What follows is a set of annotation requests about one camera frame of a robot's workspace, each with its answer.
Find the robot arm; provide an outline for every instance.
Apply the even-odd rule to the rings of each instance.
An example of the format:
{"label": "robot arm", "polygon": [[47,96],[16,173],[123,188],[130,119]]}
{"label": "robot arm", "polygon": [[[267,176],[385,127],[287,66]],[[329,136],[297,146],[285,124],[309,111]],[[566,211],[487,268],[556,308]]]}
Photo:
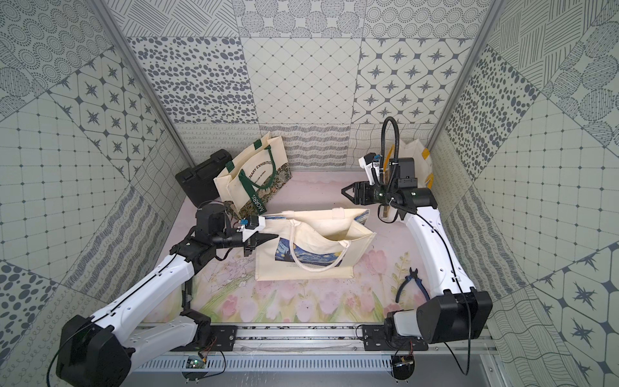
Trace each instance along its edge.
{"label": "robot arm", "polygon": [[132,334],[174,289],[216,258],[216,249],[243,247],[249,256],[277,237],[258,232],[265,226],[263,217],[251,216],[240,228],[230,227],[219,204],[201,207],[196,218],[196,227],[142,280],[90,317],[75,316],[63,326],[58,377],[79,387],[119,386],[129,373],[164,352],[179,346],[201,350],[212,342],[210,318],[189,308],[167,324]]}
{"label": "robot arm", "polygon": [[384,133],[391,122],[395,130],[394,158],[390,160],[388,181],[380,181],[369,161],[381,155],[368,154],[359,159],[369,181],[357,181],[342,189],[342,194],[355,204],[379,203],[396,209],[396,218],[411,231],[422,255],[428,274],[427,290],[430,300],[417,310],[390,313],[385,320],[387,336],[423,337],[429,343],[475,339],[479,337],[492,309],[488,292],[478,291],[462,269],[443,230],[436,199],[428,188],[418,188],[413,158],[399,158],[397,123],[388,117],[383,123]]}

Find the vented metal panel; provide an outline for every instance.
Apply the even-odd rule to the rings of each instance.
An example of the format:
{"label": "vented metal panel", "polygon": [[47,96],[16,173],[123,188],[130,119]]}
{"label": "vented metal panel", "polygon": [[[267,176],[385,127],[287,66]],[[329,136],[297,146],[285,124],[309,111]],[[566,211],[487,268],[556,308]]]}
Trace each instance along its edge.
{"label": "vented metal panel", "polygon": [[[164,355],[153,359],[136,372],[220,372],[223,357],[210,355],[205,368],[185,368],[187,355]],[[226,372],[307,372],[307,371],[390,371],[390,355],[227,355]]]}

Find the blue pliers handle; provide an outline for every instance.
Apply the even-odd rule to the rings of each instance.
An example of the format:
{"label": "blue pliers handle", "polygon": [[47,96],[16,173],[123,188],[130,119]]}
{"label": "blue pliers handle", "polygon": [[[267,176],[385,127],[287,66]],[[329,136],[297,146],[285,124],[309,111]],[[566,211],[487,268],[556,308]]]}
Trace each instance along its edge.
{"label": "blue pliers handle", "polygon": [[396,303],[400,302],[400,295],[402,295],[402,291],[404,290],[404,287],[412,279],[415,280],[415,283],[417,284],[419,289],[422,291],[423,296],[426,298],[426,301],[430,301],[430,295],[428,294],[428,291],[425,290],[425,287],[422,284],[422,279],[417,276],[417,274],[419,273],[419,269],[415,269],[415,271],[413,271],[413,268],[410,267],[409,268],[409,272],[410,272],[410,274],[408,276],[404,277],[404,282],[402,283],[402,285],[400,285],[399,289],[397,289]]}

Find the bag handle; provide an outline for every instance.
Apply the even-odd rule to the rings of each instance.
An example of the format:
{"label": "bag handle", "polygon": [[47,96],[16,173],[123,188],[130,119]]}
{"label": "bag handle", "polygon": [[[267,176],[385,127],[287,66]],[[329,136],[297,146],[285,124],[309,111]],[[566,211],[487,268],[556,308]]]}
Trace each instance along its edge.
{"label": "bag handle", "polygon": [[273,160],[273,152],[271,151],[271,146],[269,145],[265,149],[269,151],[269,157],[271,158],[271,164],[273,165],[273,172],[271,173],[271,177],[263,185],[258,185],[254,183],[253,181],[251,181],[245,175],[245,171],[243,169],[241,169],[238,173],[238,179],[241,181],[241,184],[243,185],[245,192],[247,192],[247,195],[249,196],[249,200],[251,201],[251,203],[254,205],[254,207],[258,211],[258,215],[264,214],[265,212],[267,212],[267,209],[264,206],[264,203],[262,202],[258,194],[256,193],[256,190],[254,189],[254,187],[256,187],[257,189],[270,188],[275,182],[275,176],[277,174],[277,167],[275,166],[275,160]]}
{"label": "bag handle", "polygon": [[301,263],[301,261],[299,261],[299,259],[297,258],[297,255],[295,254],[295,249],[293,248],[294,245],[294,241],[295,241],[295,222],[297,222],[296,220],[291,220],[290,223],[292,224],[292,228],[290,231],[290,239],[288,239],[288,249],[290,250],[290,256],[292,257],[292,259],[295,260],[295,263],[297,264],[298,267],[302,268],[303,270],[307,270],[309,272],[314,272],[314,273],[320,273],[323,271],[327,271],[329,269],[332,269],[334,267],[336,267],[340,262],[342,262],[342,259],[344,259],[344,255],[346,254],[346,251],[348,251],[348,248],[350,247],[350,241],[349,240],[342,240],[340,242],[345,242],[345,246],[344,246],[344,250],[342,250],[342,252],[340,253],[340,256],[337,257],[337,259],[335,261],[333,261],[333,263],[331,263],[328,266],[325,267],[309,267],[303,263]]}

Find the green bag handle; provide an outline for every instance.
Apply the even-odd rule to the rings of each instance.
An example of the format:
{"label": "green bag handle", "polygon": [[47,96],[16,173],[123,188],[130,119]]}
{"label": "green bag handle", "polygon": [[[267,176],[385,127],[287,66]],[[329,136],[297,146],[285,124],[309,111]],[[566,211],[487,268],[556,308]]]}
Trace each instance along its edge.
{"label": "green bag handle", "polygon": [[265,212],[267,212],[267,209],[266,207],[264,207],[264,203],[262,202],[262,200],[256,193],[256,190],[254,189],[254,187],[257,189],[270,188],[275,182],[275,176],[277,174],[277,167],[275,166],[275,160],[273,160],[273,152],[271,151],[271,146],[269,145],[265,149],[269,151],[269,157],[271,158],[271,165],[273,165],[273,172],[271,173],[271,177],[263,185],[258,185],[254,183],[253,181],[251,181],[245,175],[245,171],[243,169],[241,169],[238,173],[238,179],[241,181],[241,184],[243,185],[245,192],[247,192],[247,195],[249,196],[249,200],[254,204],[254,207],[256,208],[256,210],[258,210],[259,215],[262,215]]}

